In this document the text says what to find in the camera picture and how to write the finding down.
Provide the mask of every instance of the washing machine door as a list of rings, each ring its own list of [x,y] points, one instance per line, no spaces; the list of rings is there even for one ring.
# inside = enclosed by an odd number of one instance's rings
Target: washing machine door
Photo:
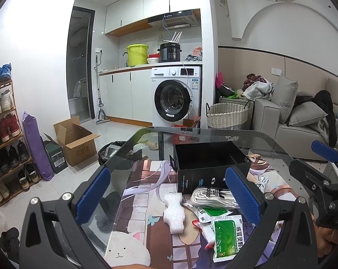
[[[165,80],[155,90],[154,104],[159,115],[166,121],[183,119],[189,111],[189,91],[179,81]]]

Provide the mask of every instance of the green bucket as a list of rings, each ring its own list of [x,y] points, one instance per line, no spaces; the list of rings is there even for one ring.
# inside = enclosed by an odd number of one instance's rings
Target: green bucket
[[[146,44],[132,44],[127,46],[128,65],[133,67],[139,64],[147,64],[148,47]]]

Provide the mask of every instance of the wooden shoe rack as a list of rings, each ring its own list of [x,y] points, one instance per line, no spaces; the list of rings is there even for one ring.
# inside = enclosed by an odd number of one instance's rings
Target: wooden shoe rack
[[[14,96],[14,89],[13,89],[12,80],[8,80],[8,81],[0,83],[0,93],[1,93],[1,90],[3,88],[6,88],[6,87],[10,88],[11,100],[12,100],[12,103],[13,103],[13,107],[10,110],[1,113],[0,119],[5,117],[9,113],[13,113],[16,116],[17,122],[19,124],[20,134],[15,136],[15,137],[11,137],[11,135],[10,135],[10,139],[7,142],[4,142],[3,144],[1,144],[0,149],[2,149],[3,147],[9,146],[10,144],[17,143],[17,141],[20,140],[23,137],[23,131],[22,131],[22,128],[21,128],[20,120],[19,120],[19,117],[18,117],[17,112],[16,112],[16,104],[15,104],[15,96]],[[26,141],[23,140],[23,143],[26,145],[27,151],[30,154],[30,150],[27,146]],[[31,162],[32,162],[32,157],[30,155],[30,157],[25,162],[20,163],[17,167],[15,167],[13,169],[10,169],[10,171],[8,171],[6,174],[4,174],[0,178],[0,180],[4,181],[4,184],[6,185],[7,189],[10,192],[9,197],[7,197],[6,199],[3,199],[3,201],[0,202],[0,206],[2,206],[6,202],[8,202],[10,199],[13,199],[15,196],[19,195],[21,192],[24,191],[22,189],[22,186],[21,186],[18,178],[17,178],[17,172],[21,168],[24,168],[26,164],[31,163]],[[29,181],[30,186],[34,185],[34,183],[30,179],[28,179],[28,181]]]

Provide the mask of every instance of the red shoe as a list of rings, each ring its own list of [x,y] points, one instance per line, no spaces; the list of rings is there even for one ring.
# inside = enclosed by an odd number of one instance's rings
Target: red shoe
[[[9,131],[7,130],[7,120],[3,118],[0,120],[0,138],[3,143],[10,139]]]
[[[7,126],[10,129],[11,135],[13,137],[19,135],[20,134],[20,127],[17,123],[16,116],[13,115],[12,113],[9,113],[8,115],[6,115],[5,119],[7,121]]]

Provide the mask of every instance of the gray pillow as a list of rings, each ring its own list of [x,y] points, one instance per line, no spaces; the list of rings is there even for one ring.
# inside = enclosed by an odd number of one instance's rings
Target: gray pillow
[[[315,103],[309,101],[298,105],[292,110],[288,124],[290,126],[307,126],[308,124],[319,122],[326,116],[326,112]]]
[[[290,116],[298,90],[297,81],[293,82],[285,75],[280,75],[277,80],[271,102],[279,106],[280,123],[285,123]]]

